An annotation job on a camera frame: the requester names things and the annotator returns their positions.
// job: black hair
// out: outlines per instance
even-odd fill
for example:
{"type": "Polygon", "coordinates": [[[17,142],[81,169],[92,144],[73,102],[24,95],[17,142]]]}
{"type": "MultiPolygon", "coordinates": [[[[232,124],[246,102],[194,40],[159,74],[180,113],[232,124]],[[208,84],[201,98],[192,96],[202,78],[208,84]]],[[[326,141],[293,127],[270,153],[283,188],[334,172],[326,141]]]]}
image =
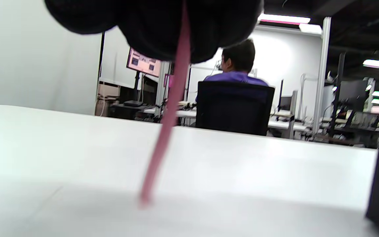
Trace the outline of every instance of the black hair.
{"type": "Polygon", "coordinates": [[[247,39],[238,45],[224,48],[222,55],[224,61],[232,60],[236,71],[249,73],[254,66],[255,46],[252,39],[247,39]]]}

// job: purple shirt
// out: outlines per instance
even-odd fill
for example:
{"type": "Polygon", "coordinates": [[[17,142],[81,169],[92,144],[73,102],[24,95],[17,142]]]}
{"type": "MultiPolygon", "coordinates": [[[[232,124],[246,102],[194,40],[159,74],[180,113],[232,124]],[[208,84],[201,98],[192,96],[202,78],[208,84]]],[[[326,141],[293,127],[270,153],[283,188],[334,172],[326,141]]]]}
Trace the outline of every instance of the purple shirt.
{"type": "Polygon", "coordinates": [[[250,77],[246,72],[223,72],[221,74],[208,76],[204,81],[240,82],[268,87],[268,84],[265,81],[250,77]]]}

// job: man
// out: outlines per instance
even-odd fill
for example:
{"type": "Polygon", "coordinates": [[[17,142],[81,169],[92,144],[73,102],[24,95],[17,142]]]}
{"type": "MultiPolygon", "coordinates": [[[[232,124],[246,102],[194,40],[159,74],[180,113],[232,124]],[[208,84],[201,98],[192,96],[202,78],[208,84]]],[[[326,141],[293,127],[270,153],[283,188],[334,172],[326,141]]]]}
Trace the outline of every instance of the man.
{"type": "Polygon", "coordinates": [[[224,48],[221,54],[221,68],[223,73],[208,76],[204,81],[228,81],[268,86],[258,78],[248,76],[254,66],[255,46],[251,39],[224,48]]]}

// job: ceiling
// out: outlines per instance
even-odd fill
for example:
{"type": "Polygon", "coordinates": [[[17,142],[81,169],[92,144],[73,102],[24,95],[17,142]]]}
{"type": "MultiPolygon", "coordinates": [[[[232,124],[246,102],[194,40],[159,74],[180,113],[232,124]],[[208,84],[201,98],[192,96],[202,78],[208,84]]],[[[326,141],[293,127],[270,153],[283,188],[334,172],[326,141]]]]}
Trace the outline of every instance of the ceiling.
{"type": "Polygon", "coordinates": [[[265,13],[309,17],[321,26],[332,16],[327,71],[337,75],[339,55],[346,52],[343,80],[372,77],[379,91],[379,69],[362,66],[366,59],[379,60],[379,0],[265,0],[265,13]]]}

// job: monitor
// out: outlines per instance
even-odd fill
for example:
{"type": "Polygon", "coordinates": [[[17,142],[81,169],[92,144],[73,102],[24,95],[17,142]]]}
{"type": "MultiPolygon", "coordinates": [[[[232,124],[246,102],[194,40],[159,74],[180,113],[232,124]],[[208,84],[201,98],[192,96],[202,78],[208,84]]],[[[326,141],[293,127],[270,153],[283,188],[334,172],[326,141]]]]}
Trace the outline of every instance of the monitor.
{"type": "Polygon", "coordinates": [[[363,111],[367,100],[367,81],[342,81],[340,85],[339,102],[348,109],[363,111]]]}
{"type": "Polygon", "coordinates": [[[159,77],[161,72],[161,61],[146,57],[135,51],[133,48],[130,48],[127,68],[159,77]]]}
{"type": "Polygon", "coordinates": [[[280,106],[281,110],[290,111],[292,105],[292,96],[282,96],[280,98],[280,106]]]}

